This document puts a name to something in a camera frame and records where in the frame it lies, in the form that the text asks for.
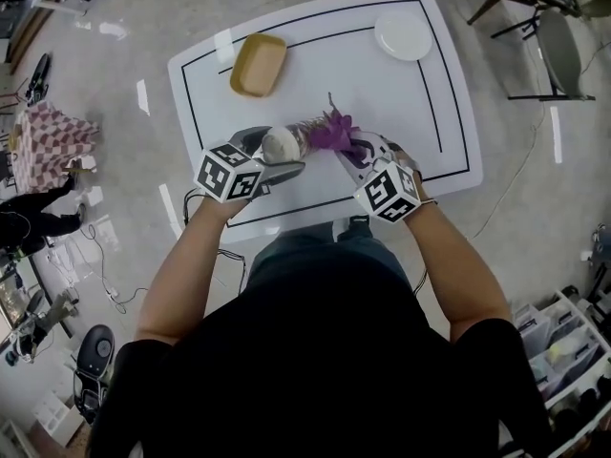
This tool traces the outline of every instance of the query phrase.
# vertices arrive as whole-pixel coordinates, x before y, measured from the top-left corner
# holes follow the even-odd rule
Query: purple flower
[[[329,103],[333,110],[331,114],[323,112],[324,125],[310,131],[309,142],[318,149],[329,149],[332,151],[351,151],[358,157],[364,157],[365,152],[362,148],[352,146],[350,143],[350,135],[356,131],[360,131],[358,127],[352,127],[352,116],[342,115],[337,110],[331,94],[328,95]]]

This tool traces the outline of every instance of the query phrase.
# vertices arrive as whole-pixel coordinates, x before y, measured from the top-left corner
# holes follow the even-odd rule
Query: table leg
[[[20,98],[20,96],[19,96],[19,91],[21,90],[21,87],[23,87],[23,86],[26,84],[26,82],[27,82],[27,81],[28,81],[28,78],[26,78],[25,80],[23,80],[23,81],[21,82],[21,85],[19,85],[19,88],[18,88],[18,89],[17,89],[17,91],[15,92],[15,94],[17,95],[17,98]]]
[[[472,26],[479,17],[481,17],[484,13],[486,13],[500,1],[501,0],[486,0],[484,2],[484,5],[482,5],[481,8],[475,13],[475,15],[469,19],[467,24]]]
[[[65,11],[66,13],[72,13],[74,15],[78,15],[79,17],[82,17],[83,15],[85,15],[85,13],[87,13],[86,10],[73,9],[72,7],[68,7],[67,5],[61,5],[56,2],[50,2],[48,0],[38,2],[36,6],[41,7],[43,9]]]
[[[2,110],[2,109],[8,109],[8,108],[10,108],[10,107],[15,107],[15,106],[17,106],[17,105],[19,105],[19,102],[17,102],[17,103],[10,103],[9,105],[3,105],[3,106],[1,106],[1,107],[0,107],[0,110]]]

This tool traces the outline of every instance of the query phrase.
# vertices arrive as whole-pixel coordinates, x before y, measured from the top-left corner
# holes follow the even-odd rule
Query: white plate
[[[429,27],[406,11],[391,11],[375,23],[375,39],[380,47],[397,59],[417,61],[431,50]]]

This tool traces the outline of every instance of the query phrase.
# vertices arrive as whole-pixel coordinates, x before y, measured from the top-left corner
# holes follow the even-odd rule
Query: black border line
[[[344,198],[337,198],[335,200],[330,200],[328,202],[323,202],[323,203],[317,203],[316,205],[310,205],[308,207],[300,207],[299,209],[293,209],[293,210],[287,210],[286,212],[282,212],[281,214],[272,214],[271,216],[264,216],[262,218],[257,218],[256,220],[245,220],[244,222],[236,222],[235,224],[229,224],[229,221],[227,222],[227,227],[231,228],[231,227],[238,227],[239,225],[246,225],[246,224],[250,224],[251,222],[256,222],[259,220],[267,220],[267,219],[274,219],[277,216],[286,216],[288,214],[296,214],[297,212],[303,212],[304,210],[309,210],[309,209],[313,209],[316,207],[325,207],[326,205],[331,205],[333,203],[339,203],[339,202],[344,202],[346,200],[350,200],[354,198],[353,196],[350,197],[344,197]]]
[[[458,107],[458,99],[456,98],[456,91],[454,90],[454,84],[452,82],[452,77],[450,76],[450,70],[448,69],[448,63],[446,63],[446,56],[443,55],[443,51],[441,50],[441,45],[439,44],[439,39],[437,39],[437,32],[435,32],[434,27],[432,26],[431,19],[429,18],[429,14],[427,10],[422,5],[422,0],[418,0],[422,11],[427,17],[427,22],[429,23],[429,27],[431,28],[432,36],[435,38],[435,42],[437,43],[437,48],[439,49],[439,53],[441,54],[441,60],[443,61],[443,66],[446,69],[446,75],[448,76],[448,81],[450,82],[450,88],[452,89],[452,97],[454,99],[454,104],[456,106],[456,113],[458,114],[458,123],[460,124],[460,134],[462,135],[462,145],[465,150],[465,159],[467,160],[467,171],[471,171],[471,166],[469,163],[469,151],[467,150],[467,139],[465,137],[465,128],[462,125],[462,116],[460,115],[460,107]]]
[[[330,37],[337,37],[338,35],[351,34],[351,33],[361,32],[361,31],[371,31],[372,29],[375,29],[375,28],[373,26],[370,26],[370,27],[363,27],[361,29],[354,29],[352,31],[335,32],[334,34],[323,35],[321,37],[314,37],[313,39],[308,39],[307,41],[304,41],[304,42],[298,42],[297,44],[291,44],[290,46],[287,46],[287,47],[288,48],[297,48],[298,46],[301,46],[302,44],[308,44],[310,42],[321,41],[323,39],[328,39]],[[443,148],[441,147],[441,136],[439,135],[439,126],[437,125],[437,116],[435,115],[435,109],[434,109],[434,106],[432,105],[431,94],[429,93],[429,84],[427,83],[427,78],[425,77],[424,71],[422,70],[422,65],[420,64],[420,60],[418,60],[417,63],[418,63],[418,69],[420,70],[420,75],[422,76],[422,81],[424,83],[425,91],[427,92],[427,98],[429,99],[429,106],[431,107],[432,122],[435,126],[435,133],[437,135],[437,144],[439,145],[439,153],[443,153]],[[227,73],[230,70],[233,70],[233,66],[219,71],[219,74]]]
[[[261,29],[260,31],[257,31],[257,33],[258,32],[271,31],[272,29],[278,29],[279,27],[286,26],[288,24],[294,24],[295,22],[300,22],[302,20],[311,19],[312,17],[320,17],[321,15],[327,15],[328,13],[334,13],[336,11],[361,9],[363,7],[373,7],[375,5],[401,4],[401,3],[408,3],[408,2],[420,2],[420,0],[389,0],[389,1],[386,1],[386,2],[373,2],[373,3],[370,3],[370,4],[351,5],[349,7],[341,7],[340,9],[319,11],[318,13],[312,13],[311,15],[305,15],[304,17],[298,17],[296,19],[287,20],[286,22],[283,22],[282,24],[276,24],[275,26],[266,27],[265,29]],[[231,43],[232,44],[236,44],[237,42],[243,41],[246,37],[248,37],[248,35],[245,35],[244,37],[240,37],[238,39],[235,39]],[[208,55],[210,55],[210,54],[212,54],[213,52],[216,52],[216,51],[217,50],[215,48],[214,50],[209,51],[206,54],[203,54],[202,56],[199,56],[199,57],[196,57],[195,59],[192,59],[188,63],[182,65],[182,67],[186,68],[187,66],[192,65],[196,61],[199,61],[200,59],[203,59],[204,57],[206,57],[206,56],[208,56]]]
[[[469,161],[469,151],[467,150],[467,139],[465,137],[465,130],[464,130],[464,126],[463,126],[463,123],[462,123],[462,116],[460,114],[460,108],[458,106],[458,100],[456,98],[456,92],[455,92],[455,89],[454,89],[454,86],[453,86],[452,77],[450,76],[450,70],[448,68],[448,63],[446,62],[445,55],[443,53],[443,50],[441,49],[441,45],[439,44],[439,39],[437,38],[437,33],[435,32],[435,29],[432,26],[431,19],[429,18],[429,14],[427,13],[427,10],[425,9],[425,7],[424,7],[424,5],[422,3],[422,0],[387,0],[387,1],[384,1],[384,2],[373,2],[373,3],[368,3],[368,4],[360,4],[360,5],[353,5],[353,6],[349,6],[349,7],[342,7],[340,9],[326,10],[326,11],[322,11],[322,12],[313,13],[311,15],[305,15],[303,17],[299,17],[299,18],[296,18],[296,19],[288,20],[288,21],[283,22],[281,24],[276,24],[274,26],[271,26],[271,27],[268,27],[268,28],[265,28],[265,29],[261,29],[258,32],[271,31],[272,29],[278,29],[279,27],[282,27],[282,26],[285,26],[285,25],[288,25],[288,24],[292,24],[294,22],[300,22],[302,20],[306,20],[306,19],[309,19],[309,18],[312,18],[312,17],[318,17],[320,15],[326,15],[326,14],[334,13],[334,12],[337,12],[337,11],[359,9],[359,8],[363,8],[363,7],[372,7],[372,6],[376,6],[376,5],[388,5],[388,4],[410,3],[410,2],[418,2],[420,4],[420,8],[422,9],[422,11],[424,12],[425,16],[427,17],[427,22],[429,23],[429,28],[431,29],[432,35],[433,35],[433,37],[435,39],[435,43],[437,44],[437,48],[439,49],[439,54],[441,55],[441,60],[443,62],[444,68],[446,70],[446,75],[448,76],[448,81],[450,82],[450,88],[452,90],[454,105],[456,107],[456,112],[457,112],[457,115],[458,115],[458,123],[460,125],[460,133],[462,135],[462,142],[463,142],[463,149],[464,149],[464,153],[465,153],[465,160],[466,160],[466,163],[467,163],[467,168],[464,169],[464,170],[460,170],[460,171],[452,172],[452,173],[446,173],[446,174],[443,174],[443,175],[438,175],[436,177],[423,178],[422,181],[426,182],[426,181],[432,181],[432,180],[440,179],[440,178],[444,178],[444,177],[453,177],[454,175],[461,175],[463,173],[468,173],[468,172],[471,171],[471,166],[470,166],[470,161]],[[344,33],[351,33],[351,32],[356,32],[356,31],[362,31],[363,29],[364,28],[362,28],[360,30],[354,30],[354,31],[344,31],[344,32],[339,32],[338,34],[333,34],[333,35],[341,35],[341,34],[344,34]],[[248,37],[248,35],[245,35],[243,37],[235,39],[234,41],[232,41],[232,43],[236,44],[236,43],[238,43],[240,41],[243,41],[246,37]],[[296,47],[296,46],[299,46],[301,44],[305,44],[305,43],[308,43],[308,42],[324,39],[326,37],[330,37],[330,36],[317,37],[317,38],[310,39],[308,41],[304,41],[303,43],[299,43],[297,45],[292,45],[292,46],[289,46],[289,47]],[[197,122],[196,117],[195,117],[195,111],[193,110],[193,103],[191,101],[191,96],[189,94],[189,87],[188,87],[188,84],[187,84],[186,73],[185,73],[184,70],[185,70],[185,68],[187,66],[195,63],[196,61],[199,61],[200,59],[203,59],[204,57],[206,57],[206,56],[208,56],[208,55],[210,55],[210,54],[212,54],[212,53],[214,53],[216,51],[217,50],[215,48],[214,50],[212,50],[210,52],[207,52],[207,53],[205,53],[205,54],[203,54],[203,55],[201,55],[201,56],[199,56],[199,57],[197,57],[197,58],[195,58],[195,59],[193,59],[193,60],[189,61],[188,63],[186,63],[186,64],[181,66],[182,79],[183,79],[183,82],[184,82],[185,90],[187,92],[187,99],[189,101],[189,108],[191,109],[191,116],[193,117],[193,122],[194,122],[194,125],[195,125],[195,128],[196,128],[196,132],[198,134],[198,140],[200,142],[200,146],[201,146],[202,149],[203,149],[203,144],[202,144],[201,136],[200,136],[200,128],[198,127],[198,122]],[[227,70],[223,70],[221,73],[227,72],[229,70],[231,70],[231,68],[228,68]],[[428,94],[429,90],[428,90],[428,86],[426,85],[426,79],[425,79],[425,87],[427,88],[427,94]],[[432,109],[432,114],[433,114],[433,119],[434,119],[435,128],[436,128],[437,124],[436,124],[436,118],[435,118],[434,110],[433,109]],[[245,224],[249,224],[249,223],[252,223],[252,222],[257,222],[259,220],[273,219],[275,217],[285,216],[285,215],[288,215],[288,214],[294,214],[294,213],[297,213],[297,212],[302,212],[304,210],[313,209],[313,208],[316,208],[316,207],[322,207],[322,206],[330,205],[330,204],[333,204],[333,203],[339,203],[339,202],[342,202],[342,201],[345,201],[345,200],[349,200],[351,198],[352,197],[338,198],[338,199],[331,200],[331,201],[328,201],[328,202],[318,203],[318,204],[315,204],[315,205],[310,205],[308,207],[302,207],[302,208],[294,209],[294,210],[291,210],[291,211],[281,212],[280,214],[275,214],[275,215],[272,215],[272,216],[265,216],[265,217],[262,217],[262,218],[252,219],[252,220],[248,220],[246,222],[239,222],[239,223],[232,224],[232,225],[229,225],[229,223],[227,222],[227,227],[229,227],[229,228],[237,227],[239,225],[245,225]]]
[[[301,46],[302,44],[309,44],[310,42],[322,41],[323,39],[329,39],[330,37],[337,37],[338,35],[353,34],[355,32],[362,32],[362,31],[371,31],[372,29],[375,29],[375,28],[373,26],[369,26],[369,27],[362,27],[361,29],[353,29],[352,31],[335,32],[334,34],[322,35],[320,37],[314,37],[313,39],[307,39],[306,41],[303,41],[303,42],[298,42],[297,44],[291,44],[289,46],[286,46],[286,48],[289,50],[291,48],[297,48],[298,46]],[[233,66],[219,71],[219,74],[227,73],[229,70],[233,70]]]
[[[439,126],[437,126],[437,117],[435,116],[435,109],[432,106],[431,94],[429,93],[429,85],[427,85],[427,78],[424,77],[424,72],[422,71],[422,65],[420,64],[419,59],[417,63],[418,63],[418,69],[420,70],[420,74],[422,75],[424,89],[427,91],[427,98],[429,99],[429,105],[431,106],[432,121],[435,124],[435,132],[437,133],[437,143],[439,144],[439,153],[443,153],[443,148],[441,147],[441,137],[439,136]]]

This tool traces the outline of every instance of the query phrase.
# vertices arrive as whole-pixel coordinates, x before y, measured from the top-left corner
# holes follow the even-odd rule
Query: checkered cloth
[[[43,100],[16,119],[23,133],[12,153],[12,170],[20,194],[46,192],[65,181],[63,168],[94,147],[95,122],[70,118]]]

